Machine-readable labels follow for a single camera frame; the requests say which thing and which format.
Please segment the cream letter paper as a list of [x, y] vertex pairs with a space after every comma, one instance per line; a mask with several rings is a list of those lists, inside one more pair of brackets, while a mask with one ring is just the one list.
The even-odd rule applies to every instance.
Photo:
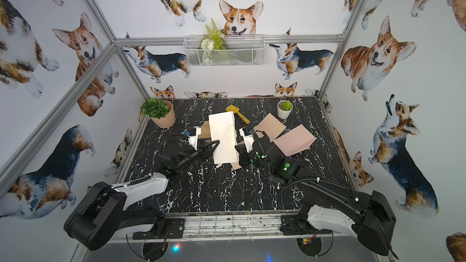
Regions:
[[241, 165], [239, 165], [239, 163], [231, 163], [231, 166], [234, 170], [241, 169]]
[[263, 137], [263, 134], [267, 134], [270, 141], [274, 141], [284, 130], [286, 126], [282, 124], [274, 115], [268, 114], [254, 130], [257, 132], [259, 138]]

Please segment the brown kraft envelope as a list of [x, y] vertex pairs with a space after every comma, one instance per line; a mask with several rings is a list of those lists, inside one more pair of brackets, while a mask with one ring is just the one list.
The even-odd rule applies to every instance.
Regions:
[[201, 134], [199, 135], [200, 139], [211, 139], [211, 131], [209, 126], [209, 121], [205, 121], [201, 126]]

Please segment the white envelope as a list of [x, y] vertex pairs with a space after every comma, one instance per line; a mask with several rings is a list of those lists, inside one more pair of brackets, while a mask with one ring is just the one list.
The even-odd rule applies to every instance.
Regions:
[[233, 112], [210, 115], [209, 127], [212, 141], [220, 142], [214, 150], [214, 164], [237, 163], [239, 153], [235, 149], [237, 141]]

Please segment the pink envelope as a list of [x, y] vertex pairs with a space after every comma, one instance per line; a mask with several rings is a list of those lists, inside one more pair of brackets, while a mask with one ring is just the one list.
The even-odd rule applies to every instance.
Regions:
[[299, 125], [283, 136], [275, 139], [273, 143], [287, 157], [310, 149], [317, 138], [304, 126]]

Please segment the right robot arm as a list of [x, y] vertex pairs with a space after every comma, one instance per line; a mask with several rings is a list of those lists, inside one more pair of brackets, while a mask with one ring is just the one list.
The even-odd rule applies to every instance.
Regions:
[[374, 191], [359, 192], [322, 177], [315, 171], [305, 175], [306, 166], [281, 153], [266, 133], [258, 136], [251, 126], [239, 129], [244, 143], [235, 146], [240, 165], [265, 171], [278, 189], [295, 188], [303, 192], [299, 213], [282, 217], [284, 235], [318, 234], [322, 230], [356, 238], [370, 251], [394, 255], [391, 245], [396, 217], [386, 197]]

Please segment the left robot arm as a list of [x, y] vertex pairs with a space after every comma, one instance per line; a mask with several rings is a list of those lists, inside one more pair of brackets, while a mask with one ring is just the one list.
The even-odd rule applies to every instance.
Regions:
[[126, 210], [150, 196], [162, 194], [179, 171], [197, 160], [210, 159], [219, 144], [206, 140], [195, 146], [187, 144], [176, 153], [163, 153], [156, 172], [126, 183], [95, 184], [65, 221], [64, 230], [91, 251], [122, 235], [143, 233], [166, 238], [171, 229], [161, 211], [149, 209], [140, 217], [130, 217]]

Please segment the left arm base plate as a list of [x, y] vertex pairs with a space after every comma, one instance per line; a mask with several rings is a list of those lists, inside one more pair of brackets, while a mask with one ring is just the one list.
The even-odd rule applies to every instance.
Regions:
[[133, 234], [133, 240], [149, 240], [149, 239], [159, 239], [163, 240], [164, 238], [169, 239], [178, 239], [182, 238], [184, 231], [184, 218], [164, 218], [158, 220], [154, 225], [146, 231], [136, 232]]

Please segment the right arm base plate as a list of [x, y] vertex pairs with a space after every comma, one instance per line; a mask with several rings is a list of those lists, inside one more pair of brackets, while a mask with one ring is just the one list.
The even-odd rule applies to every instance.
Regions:
[[319, 230], [313, 227], [307, 219], [299, 215], [282, 215], [280, 217], [280, 232], [287, 235], [331, 234], [330, 230]]

